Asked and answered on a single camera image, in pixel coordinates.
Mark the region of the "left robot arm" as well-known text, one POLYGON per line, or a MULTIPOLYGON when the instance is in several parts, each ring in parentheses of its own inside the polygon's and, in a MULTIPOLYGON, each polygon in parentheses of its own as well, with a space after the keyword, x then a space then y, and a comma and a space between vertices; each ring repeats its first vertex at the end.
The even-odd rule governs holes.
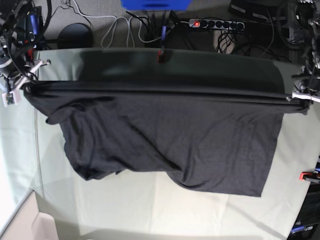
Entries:
POLYGON ((276 29, 284 45, 292 51, 301 51, 304 65, 299 74, 291 76, 295 90, 288 100, 299 99, 311 103, 320 102, 320 13, 315 0, 282 0, 276 10, 276 29), (294 7, 294 19, 301 39, 287 40, 282 34, 281 11, 290 16, 294 7))

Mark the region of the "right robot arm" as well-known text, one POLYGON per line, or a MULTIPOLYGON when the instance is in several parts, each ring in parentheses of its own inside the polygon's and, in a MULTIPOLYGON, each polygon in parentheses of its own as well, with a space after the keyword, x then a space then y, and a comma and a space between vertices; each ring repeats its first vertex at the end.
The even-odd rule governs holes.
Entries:
POLYGON ((0 2, 0 84, 4 107, 17 105, 20 90, 27 83, 36 83, 36 72, 48 60, 36 60, 34 53, 45 45, 45 32, 51 21, 52 2, 46 1, 46 18, 32 0, 0 2))

